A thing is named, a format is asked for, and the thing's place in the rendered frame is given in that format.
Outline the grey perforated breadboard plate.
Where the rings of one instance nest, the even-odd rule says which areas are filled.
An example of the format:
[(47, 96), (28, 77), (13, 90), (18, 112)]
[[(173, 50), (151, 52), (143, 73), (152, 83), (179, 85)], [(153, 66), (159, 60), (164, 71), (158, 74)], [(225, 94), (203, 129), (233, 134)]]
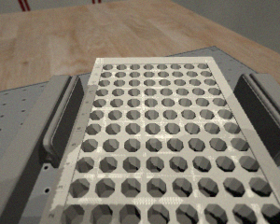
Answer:
[[(259, 72), (216, 46), (195, 49), (163, 57), (213, 57), (231, 90), (241, 74)], [(79, 74), (85, 93), (91, 72)], [(0, 91), (0, 159), (25, 121), (49, 81)], [(19, 224), (39, 224), (58, 168), (44, 163)]]

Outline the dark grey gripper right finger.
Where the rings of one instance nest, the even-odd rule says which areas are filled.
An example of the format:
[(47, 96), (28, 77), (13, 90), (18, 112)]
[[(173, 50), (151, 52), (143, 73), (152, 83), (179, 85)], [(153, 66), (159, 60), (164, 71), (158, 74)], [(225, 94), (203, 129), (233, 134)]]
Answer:
[(280, 85), (268, 73), (241, 74), (233, 93), (279, 167)]

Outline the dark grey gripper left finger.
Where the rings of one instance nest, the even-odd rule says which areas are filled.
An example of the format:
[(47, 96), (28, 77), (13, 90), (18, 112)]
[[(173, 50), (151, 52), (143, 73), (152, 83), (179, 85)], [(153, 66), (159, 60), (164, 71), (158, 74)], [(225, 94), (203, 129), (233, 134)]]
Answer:
[(52, 76), (0, 160), (0, 224), (19, 224), (44, 163), (59, 168), (84, 90)]

